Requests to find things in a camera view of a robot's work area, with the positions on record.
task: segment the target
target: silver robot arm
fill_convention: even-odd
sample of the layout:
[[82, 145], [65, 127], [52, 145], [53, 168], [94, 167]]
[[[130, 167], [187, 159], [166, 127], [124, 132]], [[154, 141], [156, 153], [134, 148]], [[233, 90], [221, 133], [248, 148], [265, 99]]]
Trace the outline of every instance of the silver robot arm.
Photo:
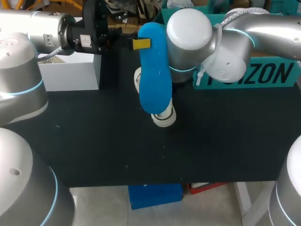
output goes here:
[[47, 105], [35, 47], [23, 34], [0, 32], [0, 126], [34, 117]]
[[225, 16], [219, 34], [204, 14], [182, 9], [171, 16], [166, 33], [173, 82], [190, 79], [197, 65], [203, 65], [218, 81], [238, 81], [253, 50], [301, 60], [301, 16], [271, 15], [258, 8], [234, 9]]

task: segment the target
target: robotic arm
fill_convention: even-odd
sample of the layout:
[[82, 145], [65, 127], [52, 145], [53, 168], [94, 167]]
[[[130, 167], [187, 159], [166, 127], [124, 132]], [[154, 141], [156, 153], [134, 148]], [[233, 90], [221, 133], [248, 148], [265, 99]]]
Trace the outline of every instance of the robotic arm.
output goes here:
[[301, 16], [261, 8], [234, 9], [216, 27], [201, 12], [182, 9], [170, 17], [166, 34], [173, 82], [191, 78], [197, 65], [218, 81], [238, 81], [253, 50], [301, 60]]
[[108, 29], [106, 6], [98, 0], [85, 2], [79, 22], [68, 14], [0, 10], [0, 126], [46, 109], [38, 53], [101, 54], [121, 33]]

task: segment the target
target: black tabletop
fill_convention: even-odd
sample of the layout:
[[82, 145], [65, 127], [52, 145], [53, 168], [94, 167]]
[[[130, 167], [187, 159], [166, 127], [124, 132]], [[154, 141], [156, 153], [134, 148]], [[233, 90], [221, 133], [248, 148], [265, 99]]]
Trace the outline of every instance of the black tabletop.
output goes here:
[[102, 88], [49, 92], [47, 110], [7, 125], [67, 186], [276, 180], [301, 135], [297, 86], [174, 93], [176, 123], [141, 109], [138, 53], [103, 56]]

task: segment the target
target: metal frame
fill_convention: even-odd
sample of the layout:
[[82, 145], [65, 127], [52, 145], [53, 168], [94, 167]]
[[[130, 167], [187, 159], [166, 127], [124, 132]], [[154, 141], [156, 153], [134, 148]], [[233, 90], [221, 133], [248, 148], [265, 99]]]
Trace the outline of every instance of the metal frame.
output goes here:
[[246, 182], [236, 182], [234, 184], [243, 226], [255, 226], [263, 217], [263, 215], [269, 210], [269, 199], [274, 184], [275, 181], [268, 182], [253, 205], [251, 204]]

